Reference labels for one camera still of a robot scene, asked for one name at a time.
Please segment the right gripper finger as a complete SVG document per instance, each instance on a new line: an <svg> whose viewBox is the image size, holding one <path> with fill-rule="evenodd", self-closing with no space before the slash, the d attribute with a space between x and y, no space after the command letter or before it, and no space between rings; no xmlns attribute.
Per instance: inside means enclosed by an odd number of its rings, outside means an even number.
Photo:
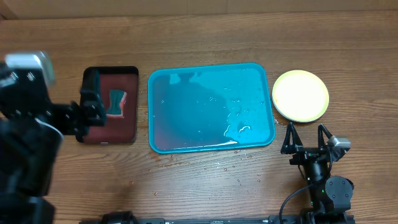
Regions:
<svg viewBox="0 0 398 224"><path fill-rule="evenodd" d="M326 146L325 138L330 139L332 134L327 130L324 124L318 125L318 148Z"/></svg>
<svg viewBox="0 0 398 224"><path fill-rule="evenodd" d="M280 153L281 154L295 154L303 149L303 144L295 129L293 123L287 125L285 139L283 141Z"/></svg>

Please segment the green and pink sponge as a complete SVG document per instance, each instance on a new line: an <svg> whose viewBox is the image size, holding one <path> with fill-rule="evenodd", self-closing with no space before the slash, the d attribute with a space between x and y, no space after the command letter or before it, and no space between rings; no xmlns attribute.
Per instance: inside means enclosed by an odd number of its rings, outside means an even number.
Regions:
<svg viewBox="0 0 398 224"><path fill-rule="evenodd" d="M109 118L124 118L124 106L126 104L127 93L122 90L109 91L109 107L106 115Z"/></svg>

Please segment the yellow-green plate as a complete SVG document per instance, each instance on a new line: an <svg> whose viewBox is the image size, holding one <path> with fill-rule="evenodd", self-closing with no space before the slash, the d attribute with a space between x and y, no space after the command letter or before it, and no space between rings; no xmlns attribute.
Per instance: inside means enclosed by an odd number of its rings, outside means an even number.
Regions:
<svg viewBox="0 0 398 224"><path fill-rule="evenodd" d="M275 81L272 101L283 117L298 123L310 123L324 115L330 96L319 77L305 70L291 70Z"/></svg>

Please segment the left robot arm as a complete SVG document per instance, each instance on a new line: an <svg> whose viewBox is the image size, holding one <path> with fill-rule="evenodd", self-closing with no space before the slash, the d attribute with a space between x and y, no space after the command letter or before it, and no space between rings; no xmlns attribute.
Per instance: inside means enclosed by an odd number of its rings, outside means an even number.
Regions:
<svg viewBox="0 0 398 224"><path fill-rule="evenodd" d="M66 135L78 141L106 122L100 75L84 75L80 102L52 103L44 70L1 65L1 223L52 223L48 194Z"/></svg>

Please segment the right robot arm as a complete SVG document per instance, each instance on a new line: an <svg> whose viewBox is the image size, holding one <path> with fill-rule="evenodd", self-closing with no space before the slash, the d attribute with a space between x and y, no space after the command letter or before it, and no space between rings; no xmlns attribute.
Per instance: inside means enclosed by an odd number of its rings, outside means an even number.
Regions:
<svg viewBox="0 0 398 224"><path fill-rule="evenodd" d="M293 123L286 129L281 154L289 154L290 164L297 166L306 186L290 194L282 203L279 223L354 223L354 217L346 212L351 209L354 184L342 176L333 176L333 164L338 162L351 148L348 138L337 137L320 124L317 131L317 147L305 147ZM283 215L287 202L296 195L308 191L310 208L289 218Z"/></svg>

